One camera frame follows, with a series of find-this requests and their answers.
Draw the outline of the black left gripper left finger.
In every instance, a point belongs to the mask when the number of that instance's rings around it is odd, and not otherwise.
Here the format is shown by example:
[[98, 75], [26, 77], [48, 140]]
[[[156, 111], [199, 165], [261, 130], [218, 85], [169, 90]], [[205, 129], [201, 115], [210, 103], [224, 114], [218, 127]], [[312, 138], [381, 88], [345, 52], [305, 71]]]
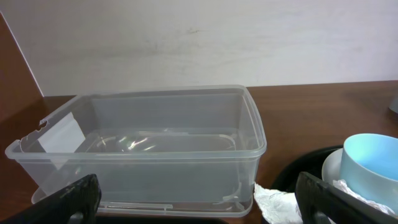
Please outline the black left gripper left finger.
[[89, 174], [2, 222], [95, 223], [100, 200], [98, 178]]

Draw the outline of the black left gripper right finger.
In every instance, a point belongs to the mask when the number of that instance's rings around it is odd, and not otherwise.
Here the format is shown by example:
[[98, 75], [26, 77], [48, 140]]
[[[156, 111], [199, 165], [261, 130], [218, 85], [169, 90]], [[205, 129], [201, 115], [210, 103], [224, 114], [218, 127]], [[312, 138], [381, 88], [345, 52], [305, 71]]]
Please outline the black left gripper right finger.
[[371, 207], [308, 172], [299, 173], [295, 197], [304, 223], [397, 224], [397, 218]]

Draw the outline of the grey round plate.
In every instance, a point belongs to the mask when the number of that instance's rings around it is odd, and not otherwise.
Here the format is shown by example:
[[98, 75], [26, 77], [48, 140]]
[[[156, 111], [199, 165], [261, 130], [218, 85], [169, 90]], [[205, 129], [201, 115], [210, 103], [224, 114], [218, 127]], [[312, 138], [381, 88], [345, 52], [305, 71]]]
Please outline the grey round plate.
[[343, 149], [337, 149], [326, 157], [322, 165], [322, 180], [330, 185], [340, 179], [341, 157]]

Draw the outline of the white paper napkin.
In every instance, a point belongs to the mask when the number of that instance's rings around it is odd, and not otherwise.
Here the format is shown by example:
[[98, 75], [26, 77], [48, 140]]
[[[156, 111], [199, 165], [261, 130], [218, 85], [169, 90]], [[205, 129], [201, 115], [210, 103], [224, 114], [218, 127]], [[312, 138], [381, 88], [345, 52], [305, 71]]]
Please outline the white paper napkin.
[[[353, 192], [347, 186], [345, 180], [334, 180], [333, 186], [372, 206], [373, 208], [397, 218], [397, 215], [394, 213], [394, 211], [387, 205], [383, 205], [372, 200], [367, 200], [359, 194]], [[303, 224], [302, 216], [294, 193], [281, 192], [274, 189], [264, 189], [259, 184], [255, 184], [254, 199], [262, 212], [262, 217], [268, 223]]]

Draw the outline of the light blue cup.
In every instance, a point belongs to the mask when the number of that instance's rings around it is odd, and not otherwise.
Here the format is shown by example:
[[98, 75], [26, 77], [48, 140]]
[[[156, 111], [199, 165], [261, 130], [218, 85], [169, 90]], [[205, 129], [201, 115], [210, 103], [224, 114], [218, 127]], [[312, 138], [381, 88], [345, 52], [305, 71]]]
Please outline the light blue cup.
[[397, 213], [397, 138], [362, 133], [343, 144], [340, 179], [367, 200]]

